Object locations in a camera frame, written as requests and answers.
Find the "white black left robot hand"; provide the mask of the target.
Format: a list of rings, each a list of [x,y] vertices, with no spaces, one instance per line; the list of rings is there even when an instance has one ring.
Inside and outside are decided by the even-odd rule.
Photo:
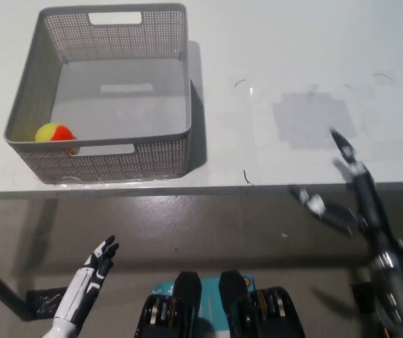
[[[113,257],[119,246],[112,235],[91,252],[66,289],[54,320],[64,320],[76,331],[81,330],[113,267]]]

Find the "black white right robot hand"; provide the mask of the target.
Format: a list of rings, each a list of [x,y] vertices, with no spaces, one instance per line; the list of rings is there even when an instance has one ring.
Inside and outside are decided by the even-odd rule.
[[[339,131],[331,128],[330,133],[350,172],[357,212],[327,201],[319,194],[310,194],[305,188],[291,187],[290,193],[317,220],[350,237],[355,232],[362,234],[374,265],[379,268],[403,268],[403,246],[392,233],[371,173]]]

